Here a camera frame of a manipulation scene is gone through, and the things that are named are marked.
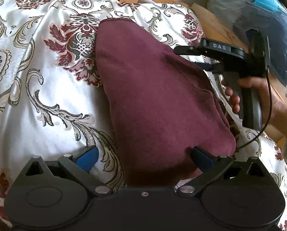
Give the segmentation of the person's right hand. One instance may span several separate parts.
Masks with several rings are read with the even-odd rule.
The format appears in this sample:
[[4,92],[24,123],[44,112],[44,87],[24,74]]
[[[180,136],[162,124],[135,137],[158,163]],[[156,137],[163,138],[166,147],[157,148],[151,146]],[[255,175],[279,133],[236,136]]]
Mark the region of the person's right hand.
[[238,84],[243,88],[254,88],[259,92],[262,110],[262,123],[267,121],[287,138],[287,105],[269,89],[267,80],[259,77],[239,79]]

